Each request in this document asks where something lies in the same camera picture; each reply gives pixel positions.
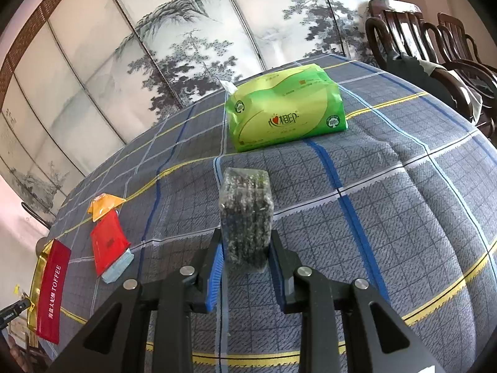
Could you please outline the gold tin red toffee box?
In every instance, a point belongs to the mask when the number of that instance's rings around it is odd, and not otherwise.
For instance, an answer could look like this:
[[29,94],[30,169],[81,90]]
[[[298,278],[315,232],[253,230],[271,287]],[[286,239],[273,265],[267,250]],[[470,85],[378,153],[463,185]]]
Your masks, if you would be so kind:
[[38,256],[30,287],[28,328],[39,338],[60,341],[62,294],[71,250],[57,239],[48,241]]

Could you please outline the orange snack packet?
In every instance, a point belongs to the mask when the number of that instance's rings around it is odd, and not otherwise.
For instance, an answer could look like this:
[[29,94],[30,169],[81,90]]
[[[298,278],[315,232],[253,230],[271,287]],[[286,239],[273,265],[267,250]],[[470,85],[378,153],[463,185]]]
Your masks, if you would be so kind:
[[119,196],[113,196],[111,194],[103,193],[99,196],[94,197],[88,208],[88,213],[91,215],[93,222],[100,220],[111,210],[123,205],[126,199]]

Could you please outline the green tissue pack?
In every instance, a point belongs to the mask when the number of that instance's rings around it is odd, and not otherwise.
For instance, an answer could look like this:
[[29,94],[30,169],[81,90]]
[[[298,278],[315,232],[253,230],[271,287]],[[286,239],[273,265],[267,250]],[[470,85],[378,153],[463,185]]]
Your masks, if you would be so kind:
[[348,128],[337,83],[317,64],[261,75],[238,86],[223,81],[228,131],[237,152]]

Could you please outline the dark wooden chair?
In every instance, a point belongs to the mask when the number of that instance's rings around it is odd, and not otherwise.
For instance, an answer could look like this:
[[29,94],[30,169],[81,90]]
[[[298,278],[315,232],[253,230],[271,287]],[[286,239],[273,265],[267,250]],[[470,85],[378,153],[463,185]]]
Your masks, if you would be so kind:
[[496,67],[484,64],[478,55],[476,42],[466,33],[462,21],[450,14],[438,13],[437,29],[440,32],[446,62],[463,63],[474,71],[461,70],[458,73],[464,81],[482,96],[484,113],[496,125]]
[[371,0],[367,39],[382,70],[424,89],[478,127],[496,125],[496,74],[449,51],[446,27],[410,2]]

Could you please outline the red snack pack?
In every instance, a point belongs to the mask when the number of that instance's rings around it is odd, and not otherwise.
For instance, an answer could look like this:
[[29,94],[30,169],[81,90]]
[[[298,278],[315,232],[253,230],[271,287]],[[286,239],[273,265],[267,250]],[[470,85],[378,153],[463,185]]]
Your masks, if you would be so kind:
[[116,210],[98,220],[90,233],[96,274],[103,273],[130,247]]

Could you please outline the painted folding screen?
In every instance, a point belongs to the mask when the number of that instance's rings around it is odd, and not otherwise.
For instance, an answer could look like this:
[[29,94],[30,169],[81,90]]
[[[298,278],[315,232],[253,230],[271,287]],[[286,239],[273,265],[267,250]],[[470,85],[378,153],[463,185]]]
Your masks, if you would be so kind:
[[299,59],[372,62],[370,0],[41,0],[1,66],[1,175],[46,220],[180,139],[236,83]]

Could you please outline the navy and pale blue pack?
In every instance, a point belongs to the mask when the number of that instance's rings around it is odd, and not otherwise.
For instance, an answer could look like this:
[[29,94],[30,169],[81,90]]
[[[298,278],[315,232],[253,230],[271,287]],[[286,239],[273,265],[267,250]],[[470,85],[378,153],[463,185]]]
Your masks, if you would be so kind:
[[122,253],[121,256],[113,262],[112,265],[107,267],[107,269],[102,273],[101,278],[105,284],[110,284],[115,282],[121,277],[126,268],[131,264],[135,255],[127,249]]

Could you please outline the clear pack dark seaweed snack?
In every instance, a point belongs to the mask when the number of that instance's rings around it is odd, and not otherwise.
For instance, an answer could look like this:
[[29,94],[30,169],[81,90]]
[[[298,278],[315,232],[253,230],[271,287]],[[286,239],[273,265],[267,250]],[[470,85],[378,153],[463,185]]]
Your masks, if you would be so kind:
[[268,172],[227,168],[219,210],[224,255],[230,267],[248,273],[264,272],[274,217]]

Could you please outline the plaid grey tablecloth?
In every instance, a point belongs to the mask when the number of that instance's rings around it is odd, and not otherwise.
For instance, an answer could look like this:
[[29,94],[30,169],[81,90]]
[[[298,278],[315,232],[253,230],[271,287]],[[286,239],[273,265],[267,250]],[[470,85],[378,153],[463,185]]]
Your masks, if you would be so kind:
[[224,92],[158,123],[97,164],[50,234],[72,251],[56,358],[114,291],[95,272],[89,202],[125,199],[134,260],[125,279],[162,279],[219,224],[227,168],[267,171],[285,247],[330,279],[367,279],[448,372],[467,371],[496,327],[496,149],[417,87],[340,57],[317,63],[340,86],[341,133],[238,153]]

